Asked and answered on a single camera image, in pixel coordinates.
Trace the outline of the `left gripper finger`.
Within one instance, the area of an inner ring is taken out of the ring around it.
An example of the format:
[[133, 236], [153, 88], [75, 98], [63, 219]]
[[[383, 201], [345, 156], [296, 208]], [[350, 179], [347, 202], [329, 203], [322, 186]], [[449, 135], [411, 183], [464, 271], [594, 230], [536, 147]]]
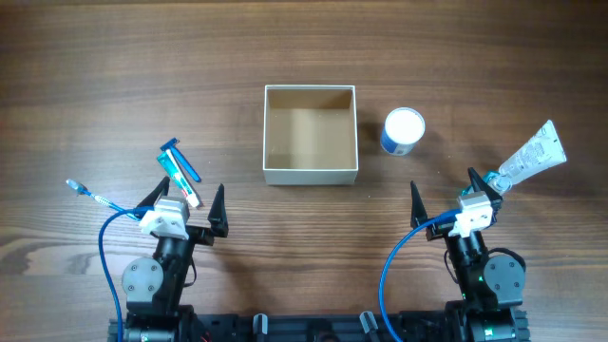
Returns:
[[137, 208], [153, 207], [161, 196], [168, 194], [170, 178], [165, 176], [159, 184], [137, 205]]
[[208, 221], [211, 231], [220, 238], [227, 238], [229, 233], [229, 224], [225, 207], [225, 191], [224, 185], [221, 183], [215, 194], [211, 205]]

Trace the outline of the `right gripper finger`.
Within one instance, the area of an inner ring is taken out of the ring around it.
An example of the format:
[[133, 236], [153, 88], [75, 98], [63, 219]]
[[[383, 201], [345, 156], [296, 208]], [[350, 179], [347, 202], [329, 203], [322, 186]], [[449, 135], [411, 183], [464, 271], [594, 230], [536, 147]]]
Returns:
[[428, 221], [428, 213], [420, 196], [416, 183], [410, 182], [411, 193], [411, 211], [410, 211], [410, 226], [412, 229], [418, 228]]
[[467, 173], [470, 178], [470, 185], [473, 187], [474, 192], [482, 191], [485, 192], [488, 196], [490, 196], [494, 192], [494, 190], [483, 180], [483, 176], [480, 176], [479, 173], [473, 167], [469, 167], [467, 169]]

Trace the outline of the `blue mouthwash bottle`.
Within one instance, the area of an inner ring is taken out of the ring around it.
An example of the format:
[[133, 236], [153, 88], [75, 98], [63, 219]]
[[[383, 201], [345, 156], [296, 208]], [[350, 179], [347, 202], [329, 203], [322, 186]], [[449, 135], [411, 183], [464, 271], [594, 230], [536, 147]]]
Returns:
[[[497, 171], [488, 171], [484, 176], [483, 180], [499, 195], [504, 193], [503, 187], [500, 185], [500, 177], [501, 175]], [[465, 196], [474, 192], [474, 189], [471, 185], [465, 188], [461, 195]]]

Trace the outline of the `blue disposable razor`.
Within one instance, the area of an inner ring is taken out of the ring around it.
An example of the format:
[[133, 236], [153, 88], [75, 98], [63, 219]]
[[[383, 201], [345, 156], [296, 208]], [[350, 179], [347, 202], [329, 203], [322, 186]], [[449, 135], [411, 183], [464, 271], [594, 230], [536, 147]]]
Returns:
[[172, 152], [174, 158], [178, 162], [178, 164], [185, 169], [185, 171], [189, 174], [189, 176], [192, 178], [192, 180], [195, 182], [201, 182], [201, 177], [200, 177], [199, 173], [195, 170], [195, 168], [191, 165], [191, 163], [185, 158], [185, 156], [178, 149], [177, 144], [179, 142], [180, 141], [177, 138], [172, 138], [168, 142], [164, 143], [160, 147], [160, 150], [161, 151], [170, 150]]

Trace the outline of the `white lotion tube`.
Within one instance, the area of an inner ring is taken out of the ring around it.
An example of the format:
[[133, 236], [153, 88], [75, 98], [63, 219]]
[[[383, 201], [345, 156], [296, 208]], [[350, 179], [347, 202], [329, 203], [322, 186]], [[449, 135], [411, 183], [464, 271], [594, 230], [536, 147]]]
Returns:
[[504, 194], [527, 179], [567, 162], [556, 128], [548, 120], [516, 153], [503, 162], [497, 172]]

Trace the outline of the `blue toothbrush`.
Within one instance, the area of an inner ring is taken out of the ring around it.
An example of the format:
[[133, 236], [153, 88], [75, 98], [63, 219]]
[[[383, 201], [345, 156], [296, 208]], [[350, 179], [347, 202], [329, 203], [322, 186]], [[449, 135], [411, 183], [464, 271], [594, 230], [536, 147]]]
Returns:
[[80, 182], [73, 180], [73, 179], [67, 179], [66, 180], [66, 185], [72, 189], [78, 196], [86, 196], [86, 197], [90, 197], [93, 200], [95, 200], [96, 202], [98, 202], [99, 204], [101, 204], [102, 206], [108, 207], [110, 209], [113, 209], [117, 212], [123, 211], [124, 209], [122, 207], [120, 207], [119, 205], [117, 205], [116, 203], [114, 203], [113, 201], [100, 196], [100, 195], [96, 195], [92, 192], [90, 192], [83, 184], [81, 184]]

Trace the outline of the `cotton swab tub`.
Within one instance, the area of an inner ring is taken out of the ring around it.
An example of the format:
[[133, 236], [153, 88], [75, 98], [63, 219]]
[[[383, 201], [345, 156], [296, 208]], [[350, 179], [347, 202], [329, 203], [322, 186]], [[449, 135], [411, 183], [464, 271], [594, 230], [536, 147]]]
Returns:
[[407, 155], [422, 139], [426, 123], [422, 115], [413, 108], [393, 109], [385, 119], [380, 144], [389, 154]]

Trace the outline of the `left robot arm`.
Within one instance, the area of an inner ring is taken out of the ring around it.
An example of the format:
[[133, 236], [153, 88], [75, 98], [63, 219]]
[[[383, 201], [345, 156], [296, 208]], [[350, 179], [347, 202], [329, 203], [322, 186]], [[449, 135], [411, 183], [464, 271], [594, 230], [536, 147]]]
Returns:
[[193, 253], [198, 245], [211, 246], [225, 238], [229, 225], [220, 185], [208, 214], [208, 227], [190, 225], [188, 203], [168, 195], [170, 179], [136, 206], [142, 232], [157, 239], [151, 257], [140, 257], [124, 269], [126, 318], [112, 321], [107, 339], [116, 341], [210, 341], [212, 335], [191, 305], [181, 305], [189, 271], [195, 271]]

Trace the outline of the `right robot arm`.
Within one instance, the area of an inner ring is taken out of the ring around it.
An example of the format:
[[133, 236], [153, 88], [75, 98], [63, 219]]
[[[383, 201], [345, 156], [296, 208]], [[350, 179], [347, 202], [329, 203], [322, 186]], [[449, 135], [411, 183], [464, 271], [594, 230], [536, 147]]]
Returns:
[[427, 240], [443, 239], [444, 262], [461, 300], [439, 312], [399, 313], [407, 341], [528, 341], [523, 304], [525, 261], [506, 248], [488, 249], [482, 233], [464, 237], [458, 220], [444, 218], [426, 229]]

